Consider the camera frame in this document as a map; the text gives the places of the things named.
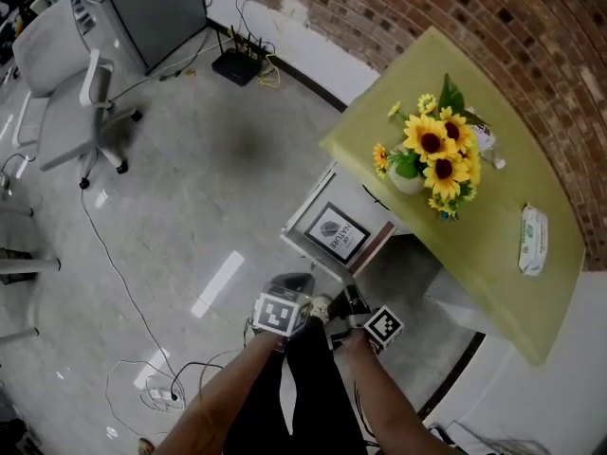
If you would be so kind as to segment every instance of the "framed picture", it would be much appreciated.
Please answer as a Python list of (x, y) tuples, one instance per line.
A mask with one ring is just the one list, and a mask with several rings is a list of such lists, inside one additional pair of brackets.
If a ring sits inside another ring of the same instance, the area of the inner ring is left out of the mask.
[(340, 262), (347, 264), (369, 237), (369, 232), (327, 202), (304, 235)]

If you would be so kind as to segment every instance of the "white bottle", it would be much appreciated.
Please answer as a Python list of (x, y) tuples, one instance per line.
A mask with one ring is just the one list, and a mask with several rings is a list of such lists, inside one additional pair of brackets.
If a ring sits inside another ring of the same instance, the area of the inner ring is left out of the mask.
[[(474, 113), (474, 108), (468, 108), (468, 111)], [(491, 162), (496, 169), (502, 169), (506, 161), (500, 156), (497, 148), (497, 138), (486, 125), (471, 125), (470, 128), (476, 136), (476, 143), (481, 157), (487, 162)]]

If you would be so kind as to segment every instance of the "white wall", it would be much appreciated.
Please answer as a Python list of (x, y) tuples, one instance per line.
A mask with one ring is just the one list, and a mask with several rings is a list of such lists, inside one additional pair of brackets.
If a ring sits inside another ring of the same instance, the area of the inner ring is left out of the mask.
[(543, 366), (488, 337), (427, 424), (458, 420), (483, 436), (535, 440), (552, 455), (591, 454), (607, 436), (606, 381), (607, 272), (582, 273)]
[[(247, 37), (235, 3), (236, 0), (212, 0), (209, 18), (225, 27), (234, 26)], [(253, 0), (238, 0), (238, 6), (243, 9), (248, 28), (255, 37), (271, 41), (283, 61), (302, 71), (345, 104), (350, 104), (379, 76), (371, 67), (307, 28), (304, 24), (307, 9), (297, 0), (284, 0), (283, 12)]]

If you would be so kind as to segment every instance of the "yellow table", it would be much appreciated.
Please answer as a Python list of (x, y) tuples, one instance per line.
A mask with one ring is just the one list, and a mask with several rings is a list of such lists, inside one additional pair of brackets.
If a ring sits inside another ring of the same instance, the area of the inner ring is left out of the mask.
[[(373, 167), (373, 146), (404, 139), (387, 113), (400, 100), (415, 112), (423, 93), (437, 97), (449, 73), (476, 113), (490, 123), (506, 166), (483, 162), (476, 199), (460, 220), (442, 222), (428, 207), (429, 190), (405, 195)], [(584, 245), (578, 225), (548, 160), (498, 89), (435, 28), (426, 31), (346, 110), (321, 146), (390, 208), (428, 247), (494, 326), (527, 361), (542, 364), (561, 327), (580, 271)], [(548, 216), (548, 255), (539, 277), (518, 266), (524, 204)]]

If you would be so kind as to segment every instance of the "brick wall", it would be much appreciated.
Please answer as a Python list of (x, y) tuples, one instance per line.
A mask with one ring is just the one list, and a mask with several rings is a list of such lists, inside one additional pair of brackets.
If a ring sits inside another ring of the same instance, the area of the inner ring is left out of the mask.
[[(279, 9), (282, 0), (259, 0)], [(381, 72), (440, 28), (495, 82), (551, 161), (607, 269), (607, 0), (301, 0), (308, 26)]]

